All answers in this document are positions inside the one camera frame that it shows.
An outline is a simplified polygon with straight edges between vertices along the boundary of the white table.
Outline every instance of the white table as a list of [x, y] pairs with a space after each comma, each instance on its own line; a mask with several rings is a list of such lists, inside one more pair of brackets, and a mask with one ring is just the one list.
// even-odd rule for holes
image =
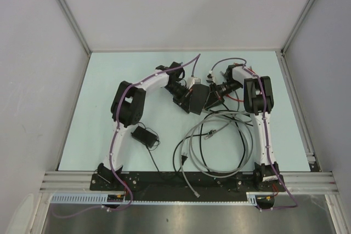
[[[120, 82], [137, 82], [150, 75], [158, 65], [169, 66], [173, 61], [185, 63], [197, 54], [198, 52], [93, 53], [59, 170], [95, 170], [103, 161], [109, 151], [113, 135], [110, 107]], [[280, 170], [309, 171], [302, 140], [274, 52], [201, 52], [195, 76], [200, 77], [202, 83], [206, 83], [206, 75], [213, 64], [230, 57], [247, 59], [248, 65], [251, 65], [260, 76], [271, 78], [274, 108], [271, 112], [270, 125], [272, 145]], [[219, 72], [225, 71], [231, 63], [233, 61], [226, 61], [215, 68], [216, 76], [221, 82], [223, 77]], [[187, 77], [190, 76], [192, 67], [189, 65], [185, 68]], [[242, 98], [242, 89], [238, 90], [238, 94]], [[141, 119], [160, 137], [161, 144], [152, 154], [159, 169], [163, 171], [173, 171], [172, 154], [175, 146], [205, 115], [186, 114], [172, 102], [172, 98], [165, 89], [147, 96]], [[236, 102], [226, 99], [226, 104], [231, 109], [236, 109]], [[221, 123], [207, 124], [204, 131], [218, 128], [220, 125]], [[195, 139], [194, 143], [198, 145], [198, 139]], [[123, 170], [156, 170], [145, 146], [130, 137], [127, 147], [129, 149]], [[242, 155], [238, 132], [229, 126], [212, 138], [203, 140], [203, 152], [210, 167], [219, 170], [235, 168]], [[243, 171], [252, 171], [253, 167], [251, 158]], [[185, 163], [184, 169], [196, 171], [190, 161]]]

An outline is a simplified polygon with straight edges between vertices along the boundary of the gray cable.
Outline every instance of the gray cable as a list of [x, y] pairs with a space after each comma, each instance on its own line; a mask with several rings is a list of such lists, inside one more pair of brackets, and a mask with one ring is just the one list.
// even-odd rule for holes
[[[208, 176], [211, 176], [211, 177], [213, 177], [213, 178], [227, 178], [227, 177], [232, 176], [232, 175], [236, 174], [237, 172], [239, 172], [239, 171], [242, 169], [242, 167], [244, 167], [244, 166], [247, 164], [247, 162], [248, 162], [249, 159], [251, 158], [252, 151], [253, 151], [253, 136], [252, 136], [252, 133], [251, 133], [249, 127], [246, 125], [246, 122], [243, 122], [242, 120], [238, 119], [237, 117], [236, 117], [237, 121], [235, 121], [235, 120], [228, 120], [228, 119], [220, 119], [220, 118], [217, 118], [217, 119], [215, 119], [215, 120], [210, 120], [211, 118], [221, 117], [221, 116], [223, 116], [223, 115], [232, 115], [232, 116], [236, 116], [236, 115], [242, 115], [242, 114], [243, 114], [242, 112], [238, 112], [238, 111], [237, 111], [237, 112], [234, 112], [234, 111], [223, 111], [223, 112], [220, 112], [220, 113], [215, 113], [215, 114], [213, 114], [213, 115], [211, 115], [211, 116], [208, 116], [206, 119], [204, 119], [203, 121], [201, 121], [200, 123], [198, 123], [197, 125], [195, 125], [194, 127], [192, 127], [192, 128], [187, 132], [187, 134], [185, 135], [184, 138], [186, 138], [186, 137], [188, 137], [188, 136], [190, 135], [189, 142], [188, 142], [188, 153], [189, 153], [189, 158], [190, 158], [190, 160], [192, 161], [192, 163], [194, 164], [194, 166], [195, 166], [196, 168], [199, 169], [200, 172], [202, 172], [202, 173], [204, 173], [204, 174], [206, 174], [206, 175], [208, 175]], [[240, 165], [240, 167], [238, 167], [238, 168], [236, 168], [236, 169], [231, 170], [231, 171], [228, 172], [228, 173], [231, 173], [231, 174], [229, 174], [229, 175], [223, 175], [223, 176], [214, 176], [214, 175], [211, 175], [211, 174], [207, 173], [206, 171], [204, 171], [202, 168], [200, 168], [199, 165], [203, 166], [204, 168], [207, 168], [207, 169], [208, 169], [209, 171], [211, 171], [211, 172], [226, 173], [226, 172], [223, 172], [223, 171], [217, 171], [217, 170], [215, 170], [215, 169], [212, 169], [212, 168], [210, 168], [210, 167], [207, 167], [205, 164], [202, 163], [202, 161], [199, 160], [199, 158], [196, 156], [196, 154], [195, 154], [195, 152], [194, 152], [194, 149], [193, 149], [193, 136], [194, 136], [195, 130], [196, 130], [201, 124], [203, 124], [203, 123], [207, 123], [207, 122], [218, 122], [218, 121], [220, 121], [220, 122], [225, 122], [225, 123], [227, 123], [227, 124], [226, 124], [225, 126], [223, 126], [222, 128], [216, 130], [216, 133], [217, 133], [218, 131], [224, 129], [224, 127], [226, 127], [226, 126], [229, 125], [229, 124], [233, 125], [233, 126], [235, 127], [235, 129], [241, 131], [241, 129], [238, 128], [237, 126], [235, 126], [233, 122], [242, 123], [242, 124], [244, 124], [244, 126], [245, 126], [246, 129], [248, 130], [248, 132], [249, 132], [249, 134], [250, 134], [250, 139], [251, 139], [251, 149], [250, 149], [250, 153], [248, 154], [248, 152], [249, 152], [249, 151], [248, 151], [248, 141], [247, 141], [245, 135], [243, 134], [243, 138], [244, 138], [244, 141], [245, 141], [244, 146], [245, 146], [245, 149], [246, 149], [246, 153], [245, 153], [245, 156], [244, 156], [244, 160], [243, 160], [242, 164]], [[181, 145], [180, 145], [180, 150], [179, 150], [179, 153], [180, 153], [180, 154], [179, 154], [179, 162], [180, 162], [180, 164], [182, 163], [182, 154], [181, 154], [181, 153], [182, 153], [182, 150], [183, 150], [184, 142], [185, 142], [185, 140], [182, 141], [182, 143], [181, 143]], [[199, 193], [197, 193], [196, 190], [195, 190], [195, 189], [192, 187], [192, 185], [189, 183], [189, 180], [188, 180], [188, 178], [186, 177], [186, 175], [185, 175], [185, 173], [184, 173], [183, 165], [180, 166], [180, 169], [181, 169], [181, 171], [182, 171], [184, 180], [186, 181], [186, 183], [187, 183], [187, 185], [189, 186], [189, 188], [193, 191], [193, 193], [195, 194], [196, 197], [199, 197], [199, 196], [200, 196]]]

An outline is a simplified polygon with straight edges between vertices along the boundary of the black power adapter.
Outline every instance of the black power adapter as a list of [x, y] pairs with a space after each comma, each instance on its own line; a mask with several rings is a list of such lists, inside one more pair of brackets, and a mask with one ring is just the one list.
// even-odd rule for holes
[[141, 142], [148, 148], [152, 148], [155, 146], [155, 143], [158, 142], [158, 136], [156, 134], [153, 134], [141, 126], [138, 126], [135, 131], [131, 133], [131, 135], [134, 139], [136, 139], [136, 141]]

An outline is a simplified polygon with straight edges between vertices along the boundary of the cable connector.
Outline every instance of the cable connector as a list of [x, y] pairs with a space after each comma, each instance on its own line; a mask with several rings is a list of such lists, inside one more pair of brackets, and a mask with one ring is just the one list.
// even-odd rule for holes
[[214, 136], [214, 134], [216, 133], [217, 130], [211, 130], [207, 133], [207, 135], [204, 137], [205, 140], [211, 138], [212, 136]]
[[186, 153], [182, 153], [182, 165], [184, 165], [185, 161], [188, 159]]

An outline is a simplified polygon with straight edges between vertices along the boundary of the wall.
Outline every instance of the wall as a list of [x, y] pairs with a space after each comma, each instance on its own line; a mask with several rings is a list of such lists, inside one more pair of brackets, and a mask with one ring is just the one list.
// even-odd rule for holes
[[307, 0], [67, 0], [92, 51], [279, 49]]
[[56, 0], [0, 0], [0, 233], [54, 169], [88, 58]]
[[351, 0], [317, 0], [287, 51], [324, 170], [332, 170], [351, 215]]

